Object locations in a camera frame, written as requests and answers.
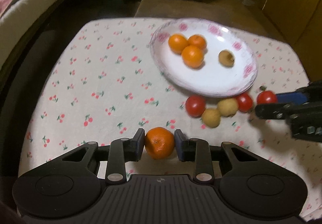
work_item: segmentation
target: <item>orange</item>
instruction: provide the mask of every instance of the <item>orange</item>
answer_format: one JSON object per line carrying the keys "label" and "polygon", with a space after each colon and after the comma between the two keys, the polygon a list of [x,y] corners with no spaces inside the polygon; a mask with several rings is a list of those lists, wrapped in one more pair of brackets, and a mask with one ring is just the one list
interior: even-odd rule
{"label": "orange", "polygon": [[169,38],[168,44],[171,50],[176,54],[181,54],[183,49],[189,45],[187,39],[180,34],[173,34]]}
{"label": "orange", "polygon": [[192,35],[188,38],[189,45],[194,45],[201,50],[204,50],[207,46],[206,40],[201,35]]}
{"label": "orange", "polygon": [[198,68],[203,62],[203,52],[196,46],[187,46],[181,53],[183,62],[190,68]]}
{"label": "orange", "polygon": [[145,149],[155,160],[165,159],[174,149],[174,137],[165,128],[157,127],[147,132],[145,136]]}

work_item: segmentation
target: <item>robotic arm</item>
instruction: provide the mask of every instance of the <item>robotic arm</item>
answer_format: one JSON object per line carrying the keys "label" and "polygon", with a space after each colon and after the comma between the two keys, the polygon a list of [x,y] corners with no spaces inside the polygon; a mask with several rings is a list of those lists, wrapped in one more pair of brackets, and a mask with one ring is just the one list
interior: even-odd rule
{"label": "robotic arm", "polygon": [[257,105],[256,116],[285,119],[293,138],[322,142],[322,80],[276,96],[278,103]]}

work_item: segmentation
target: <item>tomato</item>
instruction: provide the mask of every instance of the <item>tomato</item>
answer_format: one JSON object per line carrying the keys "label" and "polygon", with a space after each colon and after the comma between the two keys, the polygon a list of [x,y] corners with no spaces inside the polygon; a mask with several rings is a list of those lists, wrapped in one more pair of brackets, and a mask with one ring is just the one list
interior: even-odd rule
{"label": "tomato", "polygon": [[200,117],[206,109],[206,100],[198,95],[188,97],[186,101],[186,111],[194,118]]}
{"label": "tomato", "polygon": [[273,91],[265,90],[257,96],[257,104],[277,103],[277,96]]}
{"label": "tomato", "polygon": [[253,100],[246,92],[238,95],[236,100],[238,102],[238,109],[241,112],[247,112],[253,107]]}

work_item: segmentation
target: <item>floral plate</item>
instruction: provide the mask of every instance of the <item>floral plate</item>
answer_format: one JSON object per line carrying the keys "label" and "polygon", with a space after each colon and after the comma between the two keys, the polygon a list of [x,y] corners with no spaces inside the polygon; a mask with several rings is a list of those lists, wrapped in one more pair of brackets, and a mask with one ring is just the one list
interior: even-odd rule
{"label": "floral plate", "polygon": [[[204,65],[199,69],[187,67],[181,56],[168,45],[170,35],[181,33],[186,38],[200,34],[207,41]],[[235,56],[232,68],[218,61],[220,51],[228,49]],[[253,51],[229,28],[201,19],[171,20],[159,27],[150,43],[151,56],[164,75],[187,90],[208,97],[230,97],[246,91],[254,82],[258,65]]]}

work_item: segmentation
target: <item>table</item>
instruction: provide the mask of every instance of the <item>table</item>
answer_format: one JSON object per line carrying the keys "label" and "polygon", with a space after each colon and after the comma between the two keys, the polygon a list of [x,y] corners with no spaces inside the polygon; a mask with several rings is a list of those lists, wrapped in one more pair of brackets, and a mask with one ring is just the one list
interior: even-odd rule
{"label": "table", "polygon": [[[306,182],[308,199],[301,216],[322,214],[322,152],[318,143],[293,140],[284,121],[259,120],[238,112],[223,118],[215,129],[185,112],[191,94],[159,72],[150,56],[153,32],[167,19],[105,19],[87,23],[70,42],[48,77],[30,120],[21,153],[19,175],[88,141],[109,145],[132,138],[138,128],[147,132],[164,127],[181,129],[189,138],[211,145],[231,141],[292,172]],[[249,90],[255,99],[266,85],[276,93],[293,91],[308,83],[298,57],[287,44],[231,29],[256,54],[259,71]],[[207,106],[216,100],[207,99]],[[127,162],[131,174],[193,172],[193,163],[181,163],[175,152],[155,161],[146,151],[139,162]],[[104,177],[102,163],[99,177]],[[215,176],[220,177],[214,162]]]}

